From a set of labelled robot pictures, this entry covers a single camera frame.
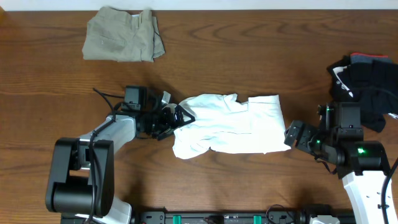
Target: wooden table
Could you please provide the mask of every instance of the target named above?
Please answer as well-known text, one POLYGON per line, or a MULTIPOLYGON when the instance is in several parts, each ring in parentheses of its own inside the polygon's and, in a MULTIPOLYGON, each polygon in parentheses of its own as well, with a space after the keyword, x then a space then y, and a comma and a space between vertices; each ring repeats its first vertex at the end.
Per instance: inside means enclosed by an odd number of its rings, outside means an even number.
MULTIPOLYGON (((7 12, 0 25, 0 223, 59 223, 44 205, 53 145, 104 121, 109 108, 93 87, 122 94, 143 85, 177 101, 277 93, 286 126, 316 125, 317 105, 331 100, 328 65, 352 51, 398 60, 397 11, 162 11, 155 14, 167 53, 155 63, 86 61, 86 22, 95 13, 7 12)), ((365 136, 383 143, 392 164, 398 121, 386 119, 381 134, 366 129, 365 136)), ((181 160, 173 143, 126 144, 115 160, 116 195, 171 211, 351 207, 341 180, 298 150, 181 160)))

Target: gray cloth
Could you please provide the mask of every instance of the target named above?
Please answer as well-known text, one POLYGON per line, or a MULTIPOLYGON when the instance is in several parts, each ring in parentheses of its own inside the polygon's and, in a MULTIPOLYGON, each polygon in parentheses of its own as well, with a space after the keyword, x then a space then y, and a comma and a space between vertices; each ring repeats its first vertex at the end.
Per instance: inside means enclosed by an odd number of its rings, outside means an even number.
POLYGON ((374 60, 379 62, 392 63, 387 55, 368 55, 362 53, 352 53, 350 56, 351 64, 354 63, 373 63, 374 60))
POLYGON ((85 60, 118 62, 153 62, 165 53, 150 10, 131 16, 109 7, 102 7, 87 23, 82 51, 85 60))

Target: folded white cloth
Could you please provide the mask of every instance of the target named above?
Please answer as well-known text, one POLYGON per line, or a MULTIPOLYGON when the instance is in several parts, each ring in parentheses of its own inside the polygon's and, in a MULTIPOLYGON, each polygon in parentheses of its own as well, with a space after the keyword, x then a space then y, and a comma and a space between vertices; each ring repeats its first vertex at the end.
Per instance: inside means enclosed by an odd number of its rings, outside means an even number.
POLYGON ((279 96, 258 96, 236 102, 238 95, 203 94, 180 103, 195 122, 174 131, 173 151, 189 159, 212 149, 226 153, 267 153, 290 149, 279 96))

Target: white backdrop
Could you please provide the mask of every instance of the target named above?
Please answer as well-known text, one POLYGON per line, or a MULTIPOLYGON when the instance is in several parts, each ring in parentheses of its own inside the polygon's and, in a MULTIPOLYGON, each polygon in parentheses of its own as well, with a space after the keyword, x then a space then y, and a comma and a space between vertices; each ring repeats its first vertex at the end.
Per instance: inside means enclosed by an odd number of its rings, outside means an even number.
POLYGON ((398 9, 398 0, 0 0, 6 11, 398 9))

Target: green strip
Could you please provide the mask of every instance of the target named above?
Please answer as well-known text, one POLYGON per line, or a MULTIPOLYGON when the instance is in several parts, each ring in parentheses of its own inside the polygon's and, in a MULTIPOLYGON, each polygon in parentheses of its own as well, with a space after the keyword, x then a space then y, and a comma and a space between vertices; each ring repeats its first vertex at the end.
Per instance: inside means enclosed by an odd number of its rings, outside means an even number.
POLYGON ((254 216, 254 224, 261 224, 261 216, 260 215, 254 216))
POLYGON ((180 215, 173 216, 173 224, 181 224, 181 216, 180 215))

